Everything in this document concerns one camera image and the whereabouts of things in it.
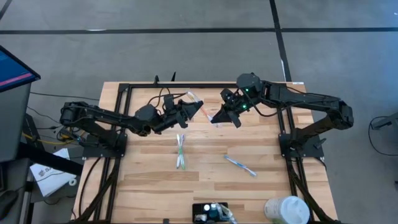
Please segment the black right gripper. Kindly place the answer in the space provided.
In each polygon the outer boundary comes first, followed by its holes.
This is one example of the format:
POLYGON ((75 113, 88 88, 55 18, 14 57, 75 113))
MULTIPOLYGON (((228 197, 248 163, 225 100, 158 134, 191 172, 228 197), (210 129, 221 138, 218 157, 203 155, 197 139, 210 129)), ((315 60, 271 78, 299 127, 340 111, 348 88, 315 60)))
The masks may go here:
POLYGON ((236 113, 243 113, 249 109, 248 101, 245 96, 240 95, 238 91, 232 92, 225 88, 221 91, 221 98, 224 103, 220 110, 213 116, 211 123, 233 123, 236 128, 241 126, 239 115, 236 113))

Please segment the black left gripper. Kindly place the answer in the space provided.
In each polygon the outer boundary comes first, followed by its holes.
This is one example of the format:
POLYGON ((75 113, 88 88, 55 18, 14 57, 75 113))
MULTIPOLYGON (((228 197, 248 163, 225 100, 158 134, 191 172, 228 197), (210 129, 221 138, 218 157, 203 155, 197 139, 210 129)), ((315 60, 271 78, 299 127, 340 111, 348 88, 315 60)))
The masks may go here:
POLYGON ((183 129, 187 128, 188 124, 186 121, 191 120, 202 106, 203 101, 183 102, 183 107, 181 105, 176 106, 161 116, 161 122, 154 127, 154 132, 161 133, 168 128, 174 127, 176 124, 179 124, 183 129))

